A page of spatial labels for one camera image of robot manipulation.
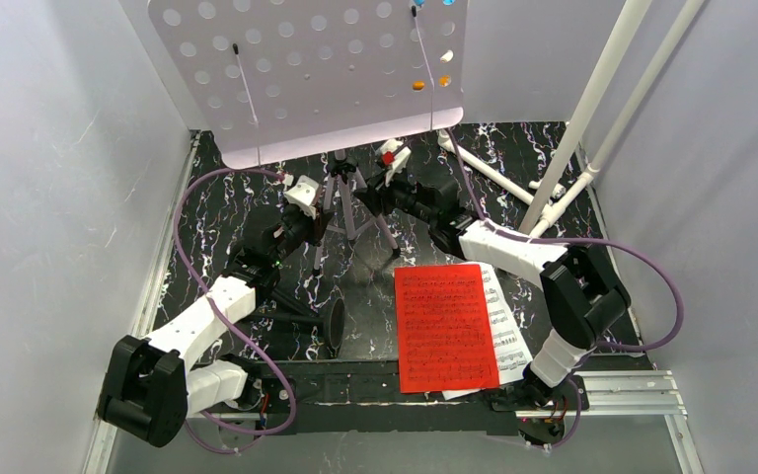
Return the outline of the lilac folding tripod stand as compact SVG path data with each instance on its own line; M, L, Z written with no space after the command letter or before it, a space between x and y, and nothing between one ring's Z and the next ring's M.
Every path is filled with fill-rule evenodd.
M400 246L382 214L372 216L365 220L359 227L356 226L354 220L354 195L351 187L352 183L355 183L359 188L366 186L365 179L360 172L355 159L348 157L343 149L336 150L327 166L322 211L331 211L333 215L336 215L333 202L335 195L339 194L343 227L336 227L330 224L327 227L327 230L344 235L348 243L354 244L356 239L362 233L368 230L371 226L375 226L381 231L389 243L392 251L392 258L398 258L401 255Z

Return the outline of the lilac perforated music desk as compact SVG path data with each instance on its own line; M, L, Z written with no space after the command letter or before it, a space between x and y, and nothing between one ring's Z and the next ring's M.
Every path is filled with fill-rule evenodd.
M446 128L464 114L469 5L151 1L150 21L233 169ZM414 91L448 75L448 87Z

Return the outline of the red sheet music page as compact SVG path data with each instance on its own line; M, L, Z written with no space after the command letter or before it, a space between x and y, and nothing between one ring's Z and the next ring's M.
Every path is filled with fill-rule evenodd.
M498 387L478 265L400 267L394 284L402 393Z

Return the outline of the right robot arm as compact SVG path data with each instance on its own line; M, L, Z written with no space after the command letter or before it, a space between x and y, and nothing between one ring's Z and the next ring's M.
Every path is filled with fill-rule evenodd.
M522 379L491 396L496 411L543 406L559 395L579 363L631 305L630 294L599 245L533 243L462 206L455 183L429 187L376 176L354 195L374 215L399 210L425 223L432 243L443 253L490 264L542 290L552 330Z

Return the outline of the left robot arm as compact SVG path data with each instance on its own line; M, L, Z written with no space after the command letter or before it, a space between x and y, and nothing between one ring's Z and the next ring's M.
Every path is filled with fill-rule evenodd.
M320 243L333 215L305 214L287 205L255 246L236 246L212 287L160 329L113 348L96 413L156 447L167 445L188 416L242 397L249 374L220 359L196 367L203 353L237 322L274 302L289 322L320 325L329 319L279 289L280 264L302 244Z

